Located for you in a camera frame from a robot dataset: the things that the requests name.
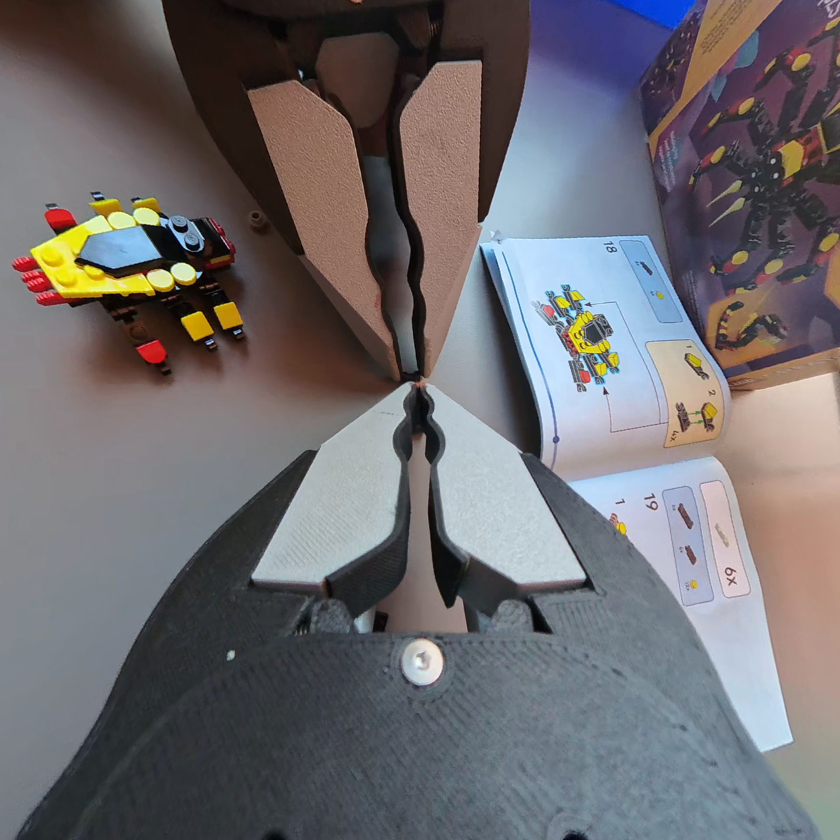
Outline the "blue plastic bin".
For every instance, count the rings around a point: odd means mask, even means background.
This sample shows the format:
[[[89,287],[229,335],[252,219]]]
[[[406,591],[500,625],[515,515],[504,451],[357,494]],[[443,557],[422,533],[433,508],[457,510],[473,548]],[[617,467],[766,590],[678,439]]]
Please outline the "blue plastic bin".
[[[695,1],[689,0],[615,0],[614,5],[646,20],[673,29],[690,12]]]

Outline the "yellow black lego model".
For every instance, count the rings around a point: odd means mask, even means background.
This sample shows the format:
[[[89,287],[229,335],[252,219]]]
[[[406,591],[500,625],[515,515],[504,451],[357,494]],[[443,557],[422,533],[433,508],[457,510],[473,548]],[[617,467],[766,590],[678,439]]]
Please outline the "yellow black lego model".
[[[163,344],[140,320],[138,306],[157,301],[190,340],[214,352],[214,328],[204,311],[183,296],[192,288],[208,300],[219,328],[245,338],[243,320],[217,273],[235,262],[235,246],[211,217],[164,213],[155,197],[135,197],[131,209],[91,193],[94,217],[80,224],[65,208],[46,205],[53,237],[12,261],[41,306],[73,308],[98,303],[117,322],[149,366],[172,373]]]

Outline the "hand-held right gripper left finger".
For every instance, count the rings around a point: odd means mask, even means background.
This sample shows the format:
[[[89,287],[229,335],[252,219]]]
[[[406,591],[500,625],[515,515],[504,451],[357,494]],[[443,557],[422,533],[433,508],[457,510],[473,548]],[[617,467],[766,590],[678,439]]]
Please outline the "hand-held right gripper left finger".
[[[406,571],[416,404],[417,386],[403,384],[319,448],[255,585],[332,597],[353,618],[394,591]]]

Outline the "lego instruction booklet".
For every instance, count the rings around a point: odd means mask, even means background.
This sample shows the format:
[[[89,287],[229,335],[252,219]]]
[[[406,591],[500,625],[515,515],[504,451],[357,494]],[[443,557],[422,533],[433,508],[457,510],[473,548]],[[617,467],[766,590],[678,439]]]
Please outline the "lego instruction booklet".
[[[758,749],[792,742],[759,574],[714,457],[730,391],[652,242],[480,248],[530,380],[542,462],[664,579]]]

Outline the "purple lego set box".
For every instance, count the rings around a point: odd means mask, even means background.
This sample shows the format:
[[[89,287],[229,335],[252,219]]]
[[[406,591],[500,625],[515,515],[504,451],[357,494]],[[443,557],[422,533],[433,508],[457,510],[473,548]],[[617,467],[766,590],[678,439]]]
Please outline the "purple lego set box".
[[[838,2],[695,2],[640,93],[675,288],[731,389],[838,371]]]

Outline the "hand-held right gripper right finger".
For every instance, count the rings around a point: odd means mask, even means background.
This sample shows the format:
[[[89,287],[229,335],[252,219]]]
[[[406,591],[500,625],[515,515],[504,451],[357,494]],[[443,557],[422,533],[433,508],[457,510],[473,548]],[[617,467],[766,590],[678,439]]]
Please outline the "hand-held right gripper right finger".
[[[586,575],[520,450],[432,385],[418,391],[430,465],[434,576],[456,598],[492,614],[507,599],[562,592]]]

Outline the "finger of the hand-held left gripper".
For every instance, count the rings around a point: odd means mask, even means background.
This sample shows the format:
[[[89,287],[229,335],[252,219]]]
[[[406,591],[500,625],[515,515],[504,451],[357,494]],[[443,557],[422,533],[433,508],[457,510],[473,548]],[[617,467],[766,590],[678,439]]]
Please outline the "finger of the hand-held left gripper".
[[[384,373],[416,379],[410,245],[392,172],[360,156],[350,122],[300,82],[248,91],[297,229],[301,262]]]
[[[406,209],[418,233],[413,282],[417,362],[431,375],[474,257],[480,175],[482,64],[439,61],[398,120]]]

